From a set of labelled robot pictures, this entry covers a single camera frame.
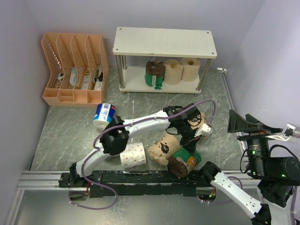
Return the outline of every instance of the gray marble table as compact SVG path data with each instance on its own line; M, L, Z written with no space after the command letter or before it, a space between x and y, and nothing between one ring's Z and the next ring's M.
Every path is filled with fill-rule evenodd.
M202 93L197 97L192 94L162 93L127 93L119 91L119 80L116 69L112 69L105 102L116 107L117 114L123 119L138 118L155 113L168 105L186 106L192 102L213 99L217 103L214 117L213 135L197 145L202 161L211 161L223 170L238 170L241 150L236 134L227 133L228 96L224 89L223 79L218 71L210 70L206 75ZM198 107L209 119L213 105L205 103ZM83 159L92 149L94 138L99 131L93 127L94 108L50 107L45 125L38 142L37 150L31 165L32 171L66 171L73 162ZM145 150L165 131L151 131L146 135L129 140L130 143L142 142ZM165 170L152 161L146 151L147 164L128 168L127 170ZM101 163L98 170L123 170L119 157L109 157Z

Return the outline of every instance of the barcode label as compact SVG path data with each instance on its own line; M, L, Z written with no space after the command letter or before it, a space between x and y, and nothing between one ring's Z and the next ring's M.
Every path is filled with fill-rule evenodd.
M156 84L156 76L152 76L152 86L155 86Z

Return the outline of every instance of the paper towel roll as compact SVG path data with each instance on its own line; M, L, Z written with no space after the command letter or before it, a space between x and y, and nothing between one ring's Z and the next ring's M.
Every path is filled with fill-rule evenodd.
M205 113L201 112L198 116L192 120L188 120L188 123L191 125L193 130L200 128L204 123L206 123Z
M164 81L169 85L176 85L180 82L183 65L178 60L167 60L165 62Z
M121 164L125 168L146 163L146 156L143 143L128 144L125 150L120 153Z
M200 60L196 58L183 58L181 63L183 65L182 80L194 81L199 76Z
M176 137L166 134L148 148L148 153L150 158L156 160L159 164L168 165L169 161L167 159L179 149L180 144Z

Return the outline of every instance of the wall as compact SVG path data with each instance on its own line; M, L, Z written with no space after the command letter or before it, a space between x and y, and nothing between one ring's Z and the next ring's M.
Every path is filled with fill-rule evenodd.
M106 38L110 64L116 28L211 30L217 49L213 67L227 68L264 0L26 0L43 32L98 33ZM130 65L148 58L130 57Z
M47 77L41 32L23 0L0 7L0 224L21 172L28 168L45 121Z
M299 8L299 1L267 0L228 68L236 110L273 127L300 126ZM280 144L300 157L300 141ZM282 155L288 154L274 150ZM299 212L300 194L297 199Z

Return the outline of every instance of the plastic organizer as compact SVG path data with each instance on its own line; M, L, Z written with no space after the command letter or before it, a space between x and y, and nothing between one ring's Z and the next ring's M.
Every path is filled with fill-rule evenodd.
M43 93L48 105L95 107L103 103L109 65L102 35L45 33L42 47L50 67L50 79ZM102 65L101 90L94 90L97 66ZM75 86L70 85L72 67L77 69ZM60 82L59 73L64 73ZM90 74L87 90L81 90L83 77Z

